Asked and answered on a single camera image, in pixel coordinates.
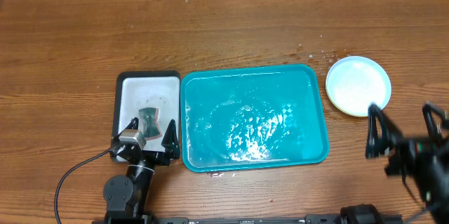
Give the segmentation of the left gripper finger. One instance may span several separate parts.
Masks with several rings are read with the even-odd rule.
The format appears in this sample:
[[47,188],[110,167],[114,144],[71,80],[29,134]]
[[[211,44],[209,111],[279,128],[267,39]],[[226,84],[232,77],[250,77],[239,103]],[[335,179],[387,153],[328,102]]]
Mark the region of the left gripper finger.
[[[138,129],[138,123],[139,123],[139,119],[137,117],[134,117],[133,119],[131,119],[130,123],[125,127],[125,129]],[[114,136],[115,143],[118,143],[118,142],[121,143],[121,141],[119,140],[120,134],[121,134],[121,132],[118,133],[116,136]]]
[[180,153],[180,145],[177,137],[177,126],[174,119],[170,120],[163,140],[161,141],[161,145],[164,147],[165,153]]

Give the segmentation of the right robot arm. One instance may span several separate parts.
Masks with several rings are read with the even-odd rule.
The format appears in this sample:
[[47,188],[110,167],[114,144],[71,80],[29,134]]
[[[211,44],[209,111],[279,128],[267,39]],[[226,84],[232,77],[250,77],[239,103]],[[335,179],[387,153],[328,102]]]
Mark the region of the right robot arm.
[[427,136],[405,137],[375,104],[368,108],[366,158],[386,156],[388,176],[413,178],[435,223],[448,222],[448,113],[432,103],[422,107]]

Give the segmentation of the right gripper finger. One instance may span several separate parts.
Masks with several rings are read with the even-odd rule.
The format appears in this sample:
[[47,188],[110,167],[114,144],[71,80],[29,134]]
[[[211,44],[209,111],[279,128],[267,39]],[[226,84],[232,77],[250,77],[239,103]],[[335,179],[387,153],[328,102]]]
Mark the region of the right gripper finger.
[[368,108],[368,137],[366,159],[387,155],[403,141],[403,134],[388,116],[375,104]]
[[[429,101],[422,107],[422,113],[429,137],[433,140],[443,140],[441,130],[448,130],[448,113]],[[440,124],[436,123],[434,115],[441,119]]]

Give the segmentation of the light blue plate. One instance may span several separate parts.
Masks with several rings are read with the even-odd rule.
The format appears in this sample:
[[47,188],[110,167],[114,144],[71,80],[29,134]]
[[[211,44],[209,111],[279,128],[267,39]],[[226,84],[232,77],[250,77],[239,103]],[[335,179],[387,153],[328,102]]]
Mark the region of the light blue plate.
[[331,103],[354,117],[366,117],[372,104],[384,109],[391,98],[387,72],[374,60],[362,56],[338,60],[329,69],[325,85]]

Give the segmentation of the green and pink sponge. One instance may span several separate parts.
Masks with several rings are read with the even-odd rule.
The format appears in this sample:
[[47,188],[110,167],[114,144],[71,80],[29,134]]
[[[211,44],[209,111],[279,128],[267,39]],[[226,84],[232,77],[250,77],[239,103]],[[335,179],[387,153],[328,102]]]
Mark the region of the green and pink sponge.
[[161,136],[161,129],[158,125],[159,109],[155,107],[145,107],[138,110],[139,120],[142,126],[141,132],[145,140],[153,140]]

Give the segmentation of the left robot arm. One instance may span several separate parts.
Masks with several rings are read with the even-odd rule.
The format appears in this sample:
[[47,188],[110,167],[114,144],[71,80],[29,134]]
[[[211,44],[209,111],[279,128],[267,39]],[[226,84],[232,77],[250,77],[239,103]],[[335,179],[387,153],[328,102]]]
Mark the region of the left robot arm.
[[138,118],[112,138],[110,155],[128,162],[127,172],[110,178],[104,186],[107,203],[105,223],[158,223],[146,210],[149,186],[156,166],[168,166],[180,158],[180,144],[175,120],[171,120],[161,142],[163,151],[145,149],[147,141],[138,129]]

